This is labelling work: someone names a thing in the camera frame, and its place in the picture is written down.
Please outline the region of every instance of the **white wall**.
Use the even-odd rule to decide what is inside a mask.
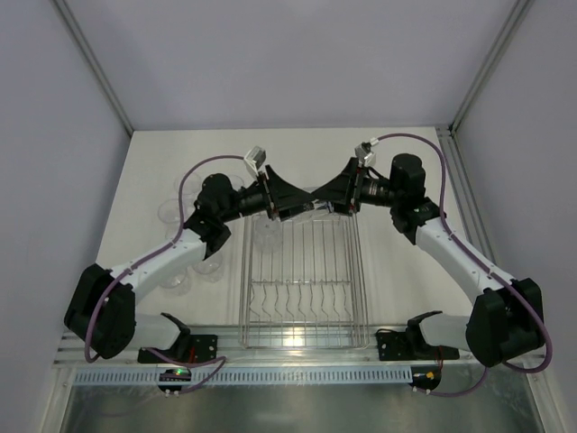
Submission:
[[[0,431],[27,432],[127,152],[48,0],[0,13]]]
[[[543,291],[577,405],[577,3],[535,2],[459,138],[503,265]]]
[[[135,129],[448,124],[514,0],[69,0]]]

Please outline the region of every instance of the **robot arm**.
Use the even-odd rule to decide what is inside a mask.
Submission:
[[[260,148],[245,157],[255,178],[247,189],[235,191],[224,174],[206,178],[193,215],[171,246],[155,248],[110,270],[96,263],[86,268],[64,317],[65,325],[86,341],[96,304],[116,281],[99,311],[90,347],[105,359],[127,348],[154,347],[170,359],[186,361],[192,346],[188,327],[166,313],[136,314],[136,305],[169,276],[218,251],[231,234],[225,223],[261,211],[284,220],[312,208],[310,193],[288,184],[270,166],[266,173],[259,171],[264,159]]]
[[[541,347],[545,340],[536,322],[503,284],[511,285],[543,319],[541,290],[530,279],[516,280],[454,236],[439,206],[425,195],[421,160],[415,155],[397,155],[387,179],[370,167],[375,158],[369,143],[355,152],[357,157],[313,195],[331,202],[335,212],[344,215],[359,212],[361,204],[389,207],[397,230],[440,263],[473,305],[470,317],[431,311],[411,318],[406,337],[415,357],[444,345],[470,351],[492,367]]]

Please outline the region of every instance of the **white cable tray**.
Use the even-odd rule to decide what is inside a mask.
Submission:
[[[119,386],[157,385],[160,374],[166,368],[86,368],[79,369],[74,384],[76,386]],[[202,381],[213,371],[213,367],[199,367],[191,370],[190,382]],[[210,380],[207,386],[232,385],[328,385],[359,383],[409,383],[411,369],[401,366],[339,366],[339,367],[225,367]]]

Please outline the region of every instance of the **metal floor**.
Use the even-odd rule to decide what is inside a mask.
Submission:
[[[446,365],[439,390],[470,387],[480,374],[479,366]],[[544,431],[526,376],[505,368],[491,369],[482,388],[457,399],[411,392],[406,384],[228,386],[177,399],[159,394],[142,386],[74,387],[61,433]]]

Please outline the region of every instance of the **wire dish rack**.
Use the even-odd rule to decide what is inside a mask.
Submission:
[[[369,345],[356,217],[316,211],[285,221],[272,252],[254,243],[260,217],[245,223],[241,344],[276,349]]]

